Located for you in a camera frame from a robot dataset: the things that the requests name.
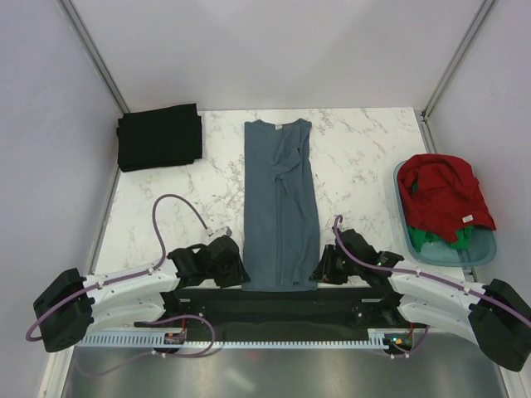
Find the blue-grey t-shirt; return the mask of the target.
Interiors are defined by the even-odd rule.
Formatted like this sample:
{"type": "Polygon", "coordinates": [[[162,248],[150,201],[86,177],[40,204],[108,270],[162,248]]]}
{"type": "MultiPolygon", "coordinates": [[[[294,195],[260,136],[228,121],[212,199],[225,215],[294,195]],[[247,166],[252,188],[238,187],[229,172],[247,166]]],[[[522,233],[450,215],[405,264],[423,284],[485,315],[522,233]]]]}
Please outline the blue-grey t-shirt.
{"type": "Polygon", "coordinates": [[[319,213],[309,161],[311,122],[244,125],[243,266],[247,291],[314,290],[319,213]]]}

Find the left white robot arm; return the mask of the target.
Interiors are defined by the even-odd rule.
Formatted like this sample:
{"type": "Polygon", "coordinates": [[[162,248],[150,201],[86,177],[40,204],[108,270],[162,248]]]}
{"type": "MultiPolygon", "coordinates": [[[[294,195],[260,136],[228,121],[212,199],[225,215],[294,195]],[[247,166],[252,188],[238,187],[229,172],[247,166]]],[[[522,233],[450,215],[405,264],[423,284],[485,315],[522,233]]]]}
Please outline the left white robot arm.
{"type": "Polygon", "coordinates": [[[62,272],[33,304],[47,352],[59,352],[86,335],[133,324],[175,327],[183,315],[177,291],[211,279],[219,288],[249,282],[240,250],[228,235],[171,251],[161,262],[132,273],[83,276],[62,272]]]}

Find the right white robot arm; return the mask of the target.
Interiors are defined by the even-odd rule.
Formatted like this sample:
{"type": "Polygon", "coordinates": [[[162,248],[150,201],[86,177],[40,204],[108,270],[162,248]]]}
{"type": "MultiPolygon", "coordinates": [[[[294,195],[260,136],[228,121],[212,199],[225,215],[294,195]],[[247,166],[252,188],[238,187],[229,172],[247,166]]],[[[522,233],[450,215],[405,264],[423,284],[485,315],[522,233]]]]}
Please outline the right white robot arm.
{"type": "Polygon", "coordinates": [[[494,363],[521,371],[530,356],[530,307],[500,279],[489,284],[424,270],[389,251],[375,250],[355,230],[335,231],[311,279],[345,284],[358,276],[386,292],[381,319],[438,328],[474,343],[494,363]]]}

